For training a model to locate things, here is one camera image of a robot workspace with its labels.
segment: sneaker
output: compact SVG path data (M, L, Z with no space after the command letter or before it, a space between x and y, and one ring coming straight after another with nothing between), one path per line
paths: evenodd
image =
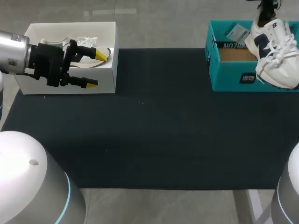
M294 89L298 86L299 50L288 23L275 19L260 28L255 20L245 43L257 57L257 79L279 88Z
M103 56L108 60L109 56L111 54L111 50L109 48L100 48L97 47L96 42L98 40L97 37L89 38L89 37L78 37L78 38L72 38L70 36L66 36L63 40L58 42L49 42L46 39L42 39L40 42L44 44L49 44L57 47L63 48L64 51L66 51L67 47L69 46L70 40L73 39L77 41L78 46L84 46L84 47L94 47L100 53L103 54ZM100 61L96 59L91 59L87 56L82 55L76 55L71 62L72 67L78 67L78 68L94 68L98 67L99 65L103 64L105 61Z

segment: white shoelace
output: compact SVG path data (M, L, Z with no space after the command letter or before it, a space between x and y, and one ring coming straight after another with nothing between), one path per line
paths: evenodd
M281 63L284 63L283 60L285 58L299 55L297 41L295 41L294 34L291 34L290 28L287 23L285 24L285 29L287 31L285 46L281 46L278 43L273 43L273 40L270 40L266 48L269 48L271 51L258 63L258 66L256 68L258 74L263 71L267 64L271 68L277 68Z
M78 37L77 39L75 39L77 41L78 46L84 46L84 47L88 47L91 48L93 45L96 44L98 38L97 37Z

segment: black table mat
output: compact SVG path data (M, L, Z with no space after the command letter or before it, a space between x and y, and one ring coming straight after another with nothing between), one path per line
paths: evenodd
M81 188L274 189L298 117L296 93L213 92L203 49L120 49L116 94L18 92L2 130Z

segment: concrete floor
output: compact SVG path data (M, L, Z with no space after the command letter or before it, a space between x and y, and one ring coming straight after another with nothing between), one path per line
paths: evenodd
M210 19L252 20L257 16L258 3L245 0L0 0L0 29L24 34L31 23L116 21L121 48L202 48ZM283 0L278 16L299 20L298 10L298 1ZM19 89L13 76L5 75L4 79L0 128ZM230 190L82 189L82 192L88 208L87 224L239 223ZM259 193L265 208L273 190Z

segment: white shoe box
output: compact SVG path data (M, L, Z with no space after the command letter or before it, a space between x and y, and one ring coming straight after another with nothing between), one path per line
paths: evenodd
M46 78L35 80L28 76L15 75L23 94L95 94L115 93L118 63L118 36L115 22L75 22L75 23L36 23L31 24L25 33L30 38L30 44L38 45L41 39L58 42L66 36L77 38L97 37L99 47L111 49L111 55L106 63L95 68L70 67L70 76L85 77L98 80L99 85L92 88L81 88L75 85L53 87L46 85Z

